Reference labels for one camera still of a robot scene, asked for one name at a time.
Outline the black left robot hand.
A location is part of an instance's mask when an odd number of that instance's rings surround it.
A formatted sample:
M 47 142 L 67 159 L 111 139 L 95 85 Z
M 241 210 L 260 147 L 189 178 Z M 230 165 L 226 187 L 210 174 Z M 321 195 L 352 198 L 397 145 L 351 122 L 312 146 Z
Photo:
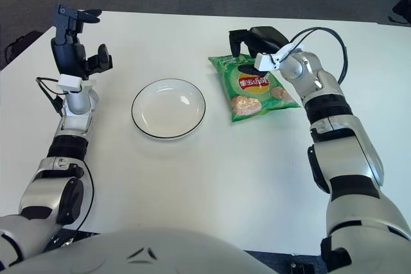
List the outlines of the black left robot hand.
M 96 55 L 86 57 L 85 47 L 78 38 L 83 25 L 99 23 L 101 14 L 100 9 L 77 10 L 62 4 L 55 6 L 53 26 L 56 33 L 51 39 L 51 49 L 60 74 L 88 80 L 92 74 L 113 68 L 112 56 L 105 44 L 99 46 Z

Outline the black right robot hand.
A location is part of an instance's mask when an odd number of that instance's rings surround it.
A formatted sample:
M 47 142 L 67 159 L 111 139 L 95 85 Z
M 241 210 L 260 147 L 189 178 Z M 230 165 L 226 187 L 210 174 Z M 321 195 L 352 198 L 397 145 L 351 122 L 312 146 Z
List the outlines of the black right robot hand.
M 241 43 L 244 43 L 248 47 L 250 56 L 255 59 L 258 53 L 277 53 L 290 41 L 271 26 L 257 26 L 249 30 L 230 31 L 229 43 L 233 57 L 239 57 Z

